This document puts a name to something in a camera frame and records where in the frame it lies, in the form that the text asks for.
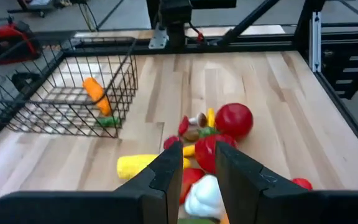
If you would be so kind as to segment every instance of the floor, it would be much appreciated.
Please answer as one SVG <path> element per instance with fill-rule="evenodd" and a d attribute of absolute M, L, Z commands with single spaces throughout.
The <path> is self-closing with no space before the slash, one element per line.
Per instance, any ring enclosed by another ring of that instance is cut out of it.
<path fill-rule="evenodd" d="M 235 9 L 194 10 L 192 21 L 196 26 L 230 26 L 237 24 L 263 0 L 237 0 Z M 293 32 L 301 12 L 303 0 L 281 0 L 256 24 L 285 24 L 286 32 Z M 149 29 L 145 0 L 89 0 L 100 30 Z M 6 17 L 8 9 L 18 9 L 15 0 L 0 0 L 0 17 Z M 14 14 L 16 20 L 28 23 L 34 32 L 87 30 L 78 5 L 56 9 L 46 13 L 45 18 L 37 14 Z M 331 0 L 323 8 L 323 22 L 358 22 L 358 0 Z M 358 92 L 352 100 L 344 100 L 358 120 Z"/>

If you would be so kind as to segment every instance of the wire basket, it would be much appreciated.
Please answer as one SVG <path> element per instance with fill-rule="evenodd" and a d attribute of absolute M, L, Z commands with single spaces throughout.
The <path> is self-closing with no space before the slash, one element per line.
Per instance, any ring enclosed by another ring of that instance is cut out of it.
<path fill-rule="evenodd" d="M 39 41 L 43 47 L 38 59 L 0 65 L 0 125 L 27 133 L 117 138 L 138 86 L 136 60 L 131 55 L 135 39 Z M 84 42 L 109 42 L 110 47 L 80 48 Z M 125 55 L 108 54 L 115 42 L 127 47 Z M 17 44 L 0 60 L 23 44 L 28 43 Z M 103 56 L 98 49 L 103 49 Z M 99 100 L 93 101 L 83 88 L 90 77 L 103 88 Z M 107 116 L 98 107 L 106 98 L 111 111 Z"/>

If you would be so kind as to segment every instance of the red tomato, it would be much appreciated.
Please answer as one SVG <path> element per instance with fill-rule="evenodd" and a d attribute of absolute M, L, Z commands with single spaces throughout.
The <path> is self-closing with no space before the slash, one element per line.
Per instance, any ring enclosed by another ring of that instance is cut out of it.
<path fill-rule="evenodd" d="M 292 179 L 292 182 L 298 184 L 299 186 L 301 186 L 305 189 L 313 190 L 313 186 L 311 185 L 311 183 L 304 178 L 294 178 L 294 179 Z"/>
<path fill-rule="evenodd" d="M 215 116 L 216 129 L 235 139 L 247 137 L 254 119 L 251 110 L 240 103 L 229 103 L 221 107 Z"/>
<path fill-rule="evenodd" d="M 164 150 L 169 149 L 169 147 L 171 147 L 171 145 L 175 142 L 175 141 L 181 141 L 180 138 L 178 136 L 169 136 L 169 138 L 167 138 L 164 141 Z"/>
<path fill-rule="evenodd" d="M 185 203 L 186 196 L 189 193 L 191 186 L 200 180 L 205 175 L 202 169 L 186 168 L 183 170 L 181 179 L 180 205 Z"/>
<path fill-rule="evenodd" d="M 216 141 L 226 142 L 237 148 L 236 140 L 227 134 L 212 134 L 196 142 L 196 160 L 201 168 L 215 174 L 215 149 Z"/>

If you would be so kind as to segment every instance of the yellow corn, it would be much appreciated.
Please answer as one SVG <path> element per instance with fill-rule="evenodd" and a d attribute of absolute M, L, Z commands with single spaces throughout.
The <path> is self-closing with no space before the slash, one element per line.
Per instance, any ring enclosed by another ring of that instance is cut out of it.
<path fill-rule="evenodd" d="M 212 108 L 208 108 L 208 111 L 206 112 L 206 117 L 208 120 L 208 127 L 215 127 L 215 113 Z"/>
<path fill-rule="evenodd" d="M 196 153 L 195 149 L 196 149 L 195 145 L 189 145 L 189 146 L 183 147 L 183 156 L 185 156 L 185 157 L 194 156 L 194 154 Z"/>
<path fill-rule="evenodd" d="M 117 174 L 120 179 L 129 180 L 147 167 L 157 154 L 122 156 L 117 160 Z M 190 160 L 183 158 L 183 168 L 191 166 Z"/>

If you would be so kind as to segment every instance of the play food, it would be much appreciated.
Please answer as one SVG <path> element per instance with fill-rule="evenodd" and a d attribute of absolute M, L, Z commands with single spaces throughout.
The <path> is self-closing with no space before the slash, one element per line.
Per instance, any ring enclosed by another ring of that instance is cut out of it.
<path fill-rule="evenodd" d="M 215 176 L 207 174 L 193 184 L 185 200 L 185 210 L 191 216 L 222 217 L 223 199 Z"/>
<path fill-rule="evenodd" d="M 192 129 L 187 130 L 187 132 L 182 135 L 182 138 L 186 139 L 188 142 L 196 142 L 200 138 L 200 135 L 197 129 Z"/>
<path fill-rule="evenodd" d="M 178 224 L 215 224 L 207 218 L 179 218 Z"/>
<path fill-rule="evenodd" d="M 220 224 L 230 224 L 229 223 L 229 217 L 227 216 L 226 212 L 223 214 L 223 217 L 221 218 Z"/>
<path fill-rule="evenodd" d="M 104 96 L 99 102 L 98 100 L 104 95 L 102 86 L 94 79 L 87 78 L 84 80 L 83 87 L 94 102 L 97 102 L 99 110 L 103 115 L 109 116 L 111 114 L 111 108 L 107 96 Z"/>
<path fill-rule="evenodd" d="M 194 154 L 195 154 L 195 145 L 189 145 L 183 147 L 183 156 L 190 157 L 190 156 L 194 156 Z"/>
<path fill-rule="evenodd" d="M 195 168 L 186 168 L 183 170 L 182 180 L 181 180 L 181 191 L 179 204 L 185 203 L 186 196 L 190 191 L 191 186 L 200 180 L 205 175 L 202 169 Z"/>
<path fill-rule="evenodd" d="M 129 180 L 147 167 L 158 154 L 122 156 L 117 160 L 117 174 L 120 179 Z M 183 168 L 190 167 L 190 160 L 183 158 Z"/>
<path fill-rule="evenodd" d="M 171 147 L 171 145 L 175 142 L 175 141 L 181 141 L 180 138 L 178 136 L 169 136 L 165 141 L 164 141 L 164 149 L 167 150 L 169 149 L 169 147 Z"/>
<path fill-rule="evenodd" d="M 219 134 L 219 131 L 211 127 L 206 127 L 203 129 L 199 129 L 198 134 L 200 135 L 200 138 L 205 138 L 206 136 L 209 136 L 211 134 Z"/>
<path fill-rule="evenodd" d="M 294 178 L 291 180 L 292 182 L 298 184 L 299 186 L 308 189 L 308 190 L 313 190 L 313 186 L 311 185 L 311 183 L 304 179 L 304 178 Z"/>
<path fill-rule="evenodd" d="M 209 108 L 206 117 L 208 120 L 208 127 L 214 128 L 215 127 L 215 113 L 212 108 Z"/>
<path fill-rule="evenodd" d="M 207 119 L 206 119 L 205 114 L 198 113 L 197 116 L 195 116 L 194 118 L 189 118 L 189 123 L 191 125 L 197 125 L 197 126 L 203 128 L 207 125 Z"/>
<path fill-rule="evenodd" d="M 247 137 L 253 125 L 254 119 L 251 111 L 240 103 L 223 105 L 215 116 L 216 129 L 235 139 Z"/>
<path fill-rule="evenodd" d="M 187 116 L 183 116 L 178 128 L 179 136 L 182 136 L 187 131 L 189 125 L 190 125 L 189 118 Z"/>
<path fill-rule="evenodd" d="M 115 117 L 98 118 L 98 122 L 103 127 L 114 127 L 121 124 L 121 119 Z"/>
<path fill-rule="evenodd" d="M 212 134 L 200 139 L 195 144 L 195 157 L 205 171 L 215 174 L 215 148 L 216 141 L 226 142 L 237 148 L 236 141 L 227 134 Z"/>

